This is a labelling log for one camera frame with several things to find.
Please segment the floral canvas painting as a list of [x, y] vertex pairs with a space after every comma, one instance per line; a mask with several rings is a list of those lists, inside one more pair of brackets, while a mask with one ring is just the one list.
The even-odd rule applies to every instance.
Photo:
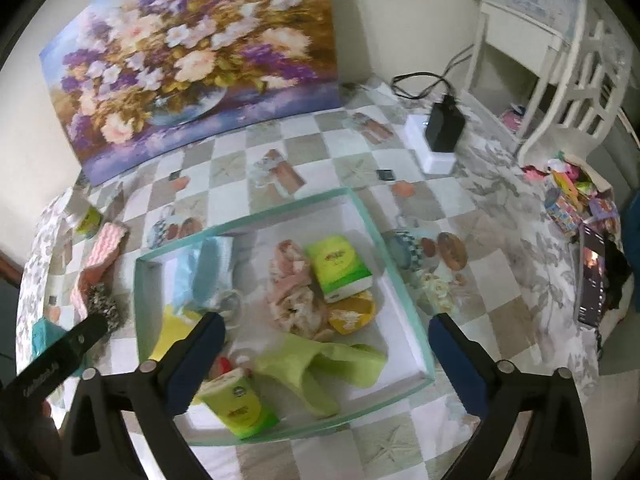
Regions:
[[40, 62], [92, 184], [214, 134], [340, 104], [331, 0], [93, 0]]

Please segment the teal square box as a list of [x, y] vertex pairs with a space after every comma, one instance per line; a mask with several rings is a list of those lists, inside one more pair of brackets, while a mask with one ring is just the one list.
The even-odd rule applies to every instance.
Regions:
[[47, 318], [40, 318], [32, 326], [32, 360], [41, 356], [43, 352], [60, 340], [67, 330], [49, 321]]

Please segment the green tissue pack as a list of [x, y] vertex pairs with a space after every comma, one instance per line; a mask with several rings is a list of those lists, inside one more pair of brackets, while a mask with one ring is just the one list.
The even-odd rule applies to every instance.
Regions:
[[205, 404], [237, 438], [244, 440], [269, 430], [279, 417], [260, 398], [244, 368], [204, 382], [195, 399]]
[[335, 304], [369, 289], [373, 274], [343, 235], [332, 235], [304, 248], [324, 301]]

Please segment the white pill bottle green label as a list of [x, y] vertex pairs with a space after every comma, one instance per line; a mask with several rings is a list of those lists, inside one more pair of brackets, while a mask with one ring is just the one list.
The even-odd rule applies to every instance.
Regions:
[[91, 238], [101, 229], [103, 216], [96, 207], [89, 205], [82, 206], [78, 211], [68, 212], [66, 221], [75, 234], [83, 238]]

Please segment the lime green cloth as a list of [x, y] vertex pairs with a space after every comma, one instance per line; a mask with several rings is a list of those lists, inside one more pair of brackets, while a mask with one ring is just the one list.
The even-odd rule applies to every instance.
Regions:
[[367, 389], [376, 384], [386, 363], [386, 354], [367, 344], [322, 342], [284, 334], [254, 359], [253, 370], [285, 386], [314, 417], [329, 418], [341, 408], [320, 386], [319, 375]]

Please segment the pile of colourful toys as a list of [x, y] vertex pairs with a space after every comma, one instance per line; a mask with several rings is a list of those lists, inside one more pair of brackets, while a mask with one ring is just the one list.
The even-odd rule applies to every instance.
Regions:
[[522, 167], [525, 177], [544, 188], [544, 209], [569, 238], [583, 224], [614, 238], [622, 234], [612, 185], [584, 160], [559, 152], [539, 169]]

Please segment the pink white zigzag cloth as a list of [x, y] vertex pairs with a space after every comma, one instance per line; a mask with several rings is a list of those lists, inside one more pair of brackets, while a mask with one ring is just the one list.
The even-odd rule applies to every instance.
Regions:
[[106, 222], [96, 236], [91, 252], [79, 271], [70, 293], [79, 321], [88, 315], [89, 292], [92, 286], [99, 284], [107, 269], [120, 253], [120, 245], [128, 234], [128, 228], [119, 222]]

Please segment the orange yellow round sponge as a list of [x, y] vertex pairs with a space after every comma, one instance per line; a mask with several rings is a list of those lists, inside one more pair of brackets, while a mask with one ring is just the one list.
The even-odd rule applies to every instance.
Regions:
[[376, 302], [370, 290], [330, 304], [329, 323], [341, 335], [349, 335], [368, 325], [376, 315]]

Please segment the white power strip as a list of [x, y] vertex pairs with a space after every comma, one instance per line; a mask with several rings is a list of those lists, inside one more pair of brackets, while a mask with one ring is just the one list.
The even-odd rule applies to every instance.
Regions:
[[433, 151], [425, 136], [427, 126], [428, 119], [425, 115], [409, 115], [399, 133], [401, 141], [407, 150], [414, 151], [418, 165], [424, 174], [448, 176], [454, 169], [457, 156], [454, 152]]

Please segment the teal rimmed white tray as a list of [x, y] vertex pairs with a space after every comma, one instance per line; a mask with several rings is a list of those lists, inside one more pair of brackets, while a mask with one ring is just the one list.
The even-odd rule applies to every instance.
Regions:
[[367, 208], [348, 188], [177, 240], [140, 257], [140, 359], [172, 321], [217, 312], [209, 349], [232, 372], [178, 418], [193, 445], [313, 437], [408, 398], [435, 378], [427, 336]]

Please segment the black power adapter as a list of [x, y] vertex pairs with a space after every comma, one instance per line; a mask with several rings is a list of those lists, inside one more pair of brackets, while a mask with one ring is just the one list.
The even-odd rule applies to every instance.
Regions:
[[425, 127], [425, 141], [435, 153], [452, 153], [462, 136], [465, 117], [457, 106], [456, 99], [449, 94], [442, 102], [434, 103]]

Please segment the white wooden chair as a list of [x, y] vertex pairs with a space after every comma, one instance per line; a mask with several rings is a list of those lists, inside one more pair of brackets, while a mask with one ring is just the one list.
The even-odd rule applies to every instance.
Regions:
[[574, 40], [547, 114], [518, 151], [544, 169], [558, 153], [586, 159], [611, 131], [628, 86], [634, 44], [604, 0], [580, 0]]

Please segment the white desk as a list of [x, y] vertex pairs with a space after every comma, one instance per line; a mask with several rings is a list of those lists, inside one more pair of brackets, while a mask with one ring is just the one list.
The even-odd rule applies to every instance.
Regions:
[[480, 53], [468, 91], [496, 115], [527, 105], [536, 84], [554, 88], [565, 68], [580, 0], [480, 0]]

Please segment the checkered patterned tablecloth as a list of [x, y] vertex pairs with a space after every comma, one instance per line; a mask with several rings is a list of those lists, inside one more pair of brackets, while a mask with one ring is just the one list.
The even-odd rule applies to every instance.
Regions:
[[[492, 355], [526, 370], [542, 362], [538, 314], [562, 275], [560, 234], [544, 212], [542, 188], [530, 182], [475, 107], [448, 177], [424, 174], [397, 137], [412, 113], [382, 82], [346, 91], [336, 110], [273, 120], [213, 136], [92, 185], [77, 186], [99, 211], [125, 223], [129, 235], [114, 265], [113, 286], [124, 325], [105, 348], [100, 367], [124, 372], [146, 356], [164, 303], [134, 304], [134, 271], [157, 274], [148, 253], [168, 256], [170, 219], [214, 228], [250, 214], [277, 223], [298, 244], [342, 233], [356, 246], [384, 292], [390, 284], [378, 241], [400, 226], [447, 231], [465, 242], [469, 263], [439, 270], [454, 297], [454, 319]], [[380, 144], [346, 125], [366, 114], [396, 136]], [[270, 214], [282, 207], [285, 216]], [[424, 327], [427, 305], [408, 315], [396, 298], [381, 311], [398, 321], [409, 369], [386, 367], [408, 396], [388, 396], [382, 408], [320, 434], [269, 442], [214, 443], [218, 422], [202, 406], [180, 419], [196, 457], [215, 479], [438, 479], [477, 426], [465, 413], [440, 366], [412, 331]]]

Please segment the grey floral tablecloth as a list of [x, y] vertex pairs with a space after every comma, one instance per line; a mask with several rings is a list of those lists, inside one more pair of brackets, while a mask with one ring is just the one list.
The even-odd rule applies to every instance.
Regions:
[[422, 316], [446, 312], [489, 353], [524, 370], [570, 370], [589, 396], [600, 378], [598, 345], [625, 313], [610, 312], [600, 330], [574, 317], [578, 248], [544, 208], [544, 188], [473, 113], [456, 147], [454, 170], [424, 174], [402, 144], [412, 114], [431, 100], [396, 98], [378, 78], [345, 84], [338, 126], [355, 154], [335, 159], [342, 183], [367, 206], [382, 237], [409, 258], [421, 238], [449, 233], [466, 253], [461, 270], [424, 258], [401, 276]]

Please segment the light blue face mask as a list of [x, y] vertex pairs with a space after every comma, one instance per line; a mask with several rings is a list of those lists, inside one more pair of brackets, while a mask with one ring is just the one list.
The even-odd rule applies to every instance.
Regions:
[[208, 236], [178, 253], [172, 303], [175, 314], [214, 306], [215, 298], [232, 289], [233, 238]]

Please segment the black white spotted cloth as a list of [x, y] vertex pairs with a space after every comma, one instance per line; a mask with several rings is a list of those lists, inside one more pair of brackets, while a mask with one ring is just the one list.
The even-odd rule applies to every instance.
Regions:
[[122, 327], [122, 310], [107, 284], [98, 283], [90, 287], [87, 310], [90, 314], [100, 314], [105, 318], [109, 334]]

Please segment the pink floral fabric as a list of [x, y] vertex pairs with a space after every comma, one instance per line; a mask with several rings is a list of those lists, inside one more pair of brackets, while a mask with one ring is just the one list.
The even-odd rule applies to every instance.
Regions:
[[274, 248], [267, 306], [273, 322], [285, 333], [314, 341], [329, 341], [335, 334], [329, 310], [314, 288], [310, 262], [292, 240], [282, 240]]

